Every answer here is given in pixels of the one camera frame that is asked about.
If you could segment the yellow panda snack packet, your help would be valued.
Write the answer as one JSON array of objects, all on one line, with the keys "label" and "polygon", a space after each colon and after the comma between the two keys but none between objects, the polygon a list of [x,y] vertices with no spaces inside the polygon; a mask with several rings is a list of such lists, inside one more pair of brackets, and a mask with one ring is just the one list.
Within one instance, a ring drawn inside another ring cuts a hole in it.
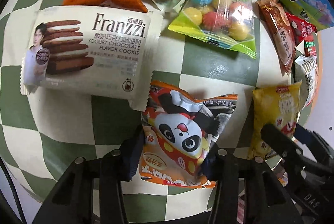
[{"label": "yellow panda snack packet", "polygon": [[269,159],[276,155],[274,150],[262,140],[261,129],[267,123],[273,124],[288,138],[292,138],[297,124],[300,107],[302,82],[278,87],[253,90],[254,130],[251,138],[248,159],[262,157]]}]

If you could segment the silver oat cookie packet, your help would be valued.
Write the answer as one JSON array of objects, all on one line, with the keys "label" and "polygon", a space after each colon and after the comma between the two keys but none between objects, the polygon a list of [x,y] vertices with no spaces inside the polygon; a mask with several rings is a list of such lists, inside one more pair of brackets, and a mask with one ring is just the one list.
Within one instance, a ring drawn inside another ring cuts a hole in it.
[{"label": "silver oat cookie packet", "polygon": [[295,81],[301,81],[300,106],[301,110],[310,105],[316,94],[318,84],[318,63],[316,56],[300,55],[294,61]]}]

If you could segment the orange panda snack packet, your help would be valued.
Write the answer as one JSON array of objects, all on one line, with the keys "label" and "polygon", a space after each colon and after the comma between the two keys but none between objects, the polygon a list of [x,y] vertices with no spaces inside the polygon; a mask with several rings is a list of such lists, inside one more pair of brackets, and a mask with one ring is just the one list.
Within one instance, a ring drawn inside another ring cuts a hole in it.
[{"label": "orange panda snack packet", "polygon": [[142,112],[141,179],[183,188],[214,187],[201,164],[224,132],[237,100],[235,93],[197,100],[174,85],[152,81]]}]

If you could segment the long red snack packet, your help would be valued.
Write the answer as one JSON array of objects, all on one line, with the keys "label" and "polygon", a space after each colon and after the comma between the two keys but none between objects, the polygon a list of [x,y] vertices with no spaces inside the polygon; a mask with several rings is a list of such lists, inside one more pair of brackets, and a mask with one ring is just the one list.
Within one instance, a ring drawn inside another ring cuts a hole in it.
[{"label": "long red snack packet", "polygon": [[306,57],[317,56],[316,46],[315,46],[315,41],[314,41],[313,35],[308,35],[304,39],[304,52],[305,52]]}]

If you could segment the small dark red packet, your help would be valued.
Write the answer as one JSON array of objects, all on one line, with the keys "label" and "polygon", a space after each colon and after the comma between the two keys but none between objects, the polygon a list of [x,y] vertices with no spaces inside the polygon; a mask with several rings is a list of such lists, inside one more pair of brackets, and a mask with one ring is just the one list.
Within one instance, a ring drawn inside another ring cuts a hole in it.
[{"label": "small dark red packet", "polygon": [[313,33],[318,31],[317,27],[304,19],[301,19],[291,13],[286,13],[290,26],[293,29],[293,35],[296,46],[307,39]]}]

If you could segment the brown snack packet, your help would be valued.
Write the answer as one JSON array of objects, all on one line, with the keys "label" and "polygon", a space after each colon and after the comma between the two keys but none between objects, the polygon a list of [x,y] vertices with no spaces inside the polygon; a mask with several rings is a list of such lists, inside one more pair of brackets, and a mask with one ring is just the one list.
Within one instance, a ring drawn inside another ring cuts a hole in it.
[{"label": "brown snack packet", "polygon": [[258,0],[260,12],[268,25],[283,74],[290,74],[296,43],[284,7],[279,0]]}]

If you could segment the Franzzi cookie packet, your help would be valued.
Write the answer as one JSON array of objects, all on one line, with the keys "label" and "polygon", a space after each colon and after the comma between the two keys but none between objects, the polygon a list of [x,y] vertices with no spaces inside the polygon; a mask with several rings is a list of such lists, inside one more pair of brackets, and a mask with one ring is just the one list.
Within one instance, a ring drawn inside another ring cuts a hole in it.
[{"label": "Franzzi cookie packet", "polygon": [[123,99],[146,107],[162,15],[97,6],[53,6],[33,16],[20,92],[39,87]]}]

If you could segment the colourful candy balls bag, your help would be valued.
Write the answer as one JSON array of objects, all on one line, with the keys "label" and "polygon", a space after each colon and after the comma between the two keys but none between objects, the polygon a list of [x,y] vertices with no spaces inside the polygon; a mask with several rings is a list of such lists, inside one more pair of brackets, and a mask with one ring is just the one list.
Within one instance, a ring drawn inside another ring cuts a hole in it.
[{"label": "colourful candy balls bag", "polygon": [[168,29],[256,58],[253,0],[187,0]]}]

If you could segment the green checkered mat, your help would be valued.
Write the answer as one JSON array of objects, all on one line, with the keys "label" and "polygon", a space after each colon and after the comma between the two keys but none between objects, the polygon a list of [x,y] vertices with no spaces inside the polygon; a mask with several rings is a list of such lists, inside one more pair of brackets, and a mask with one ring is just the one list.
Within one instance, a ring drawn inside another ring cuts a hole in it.
[{"label": "green checkered mat", "polygon": [[[20,64],[28,47],[34,14],[63,0],[8,0],[1,11],[1,156],[32,200],[44,201],[78,156],[100,158],[130,136],[140,113],[126,100],[39,88],[20,93]],[[252,92],[288,84],[280,74],[265,22],[254,20],[256,59],[164,29],[153,77],[179,86],[198,99],[237,93],[235,116],[219,145],[246,156],[253,132]]]}]

